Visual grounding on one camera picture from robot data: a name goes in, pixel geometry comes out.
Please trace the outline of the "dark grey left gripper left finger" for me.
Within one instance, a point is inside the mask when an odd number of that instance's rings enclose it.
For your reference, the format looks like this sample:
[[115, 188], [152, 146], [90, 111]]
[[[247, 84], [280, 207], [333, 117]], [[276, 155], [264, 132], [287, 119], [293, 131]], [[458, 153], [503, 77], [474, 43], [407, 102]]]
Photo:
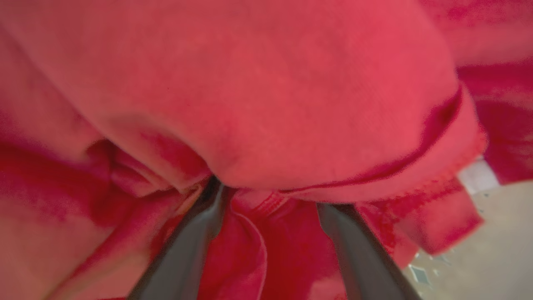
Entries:
[[211, 241], [218, 236], [228, 188], [211, 177], [132, 289], [130, 300], [195, 300]]

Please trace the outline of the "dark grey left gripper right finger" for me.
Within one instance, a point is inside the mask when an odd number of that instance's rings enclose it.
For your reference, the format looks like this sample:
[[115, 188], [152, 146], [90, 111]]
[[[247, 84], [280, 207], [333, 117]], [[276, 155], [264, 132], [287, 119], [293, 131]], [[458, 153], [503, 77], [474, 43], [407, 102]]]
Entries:
[[333, 241], [349, 300], [419, 300], [354, 205], [316, 204], [322, 230]]

